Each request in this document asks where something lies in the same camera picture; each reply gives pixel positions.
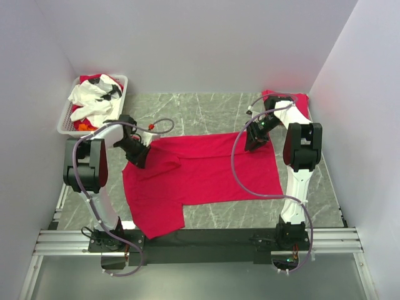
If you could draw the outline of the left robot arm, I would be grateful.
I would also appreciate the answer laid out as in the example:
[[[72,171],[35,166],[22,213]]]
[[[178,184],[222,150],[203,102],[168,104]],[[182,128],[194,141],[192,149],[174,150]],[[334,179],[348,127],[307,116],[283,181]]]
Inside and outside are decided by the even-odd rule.
[[[96,244],[105,245],[110,251],[120,250],[125,243],[124,229],[105,189],[108,181],[109,148],[119,148],[133,166],[144,169],[146,158],[155,135],[147,129],[137,127],[137,122],[128,115],[117,120],[107,120],[100,128],[91,130],[83,137],[71,137],[66,141],[63,180],[79,193],[97,221],[89,238]]]

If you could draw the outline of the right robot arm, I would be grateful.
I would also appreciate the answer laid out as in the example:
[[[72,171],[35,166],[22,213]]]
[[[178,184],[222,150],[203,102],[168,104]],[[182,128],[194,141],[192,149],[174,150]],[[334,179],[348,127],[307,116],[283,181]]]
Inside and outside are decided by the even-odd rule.
[[[269,141],[269,132],[282,124],[286,138],[282,158],[287,167],[286,198],[276,225],[274,242],[290,249],[306,242],[306,201],[311,176],[322,156],[322,125],[312,122],[296,106],[297,97],[272,93],[261,98],[266,114],[251,104],[246,114],[252,122],[246,128],[245,151],[255,151]]]

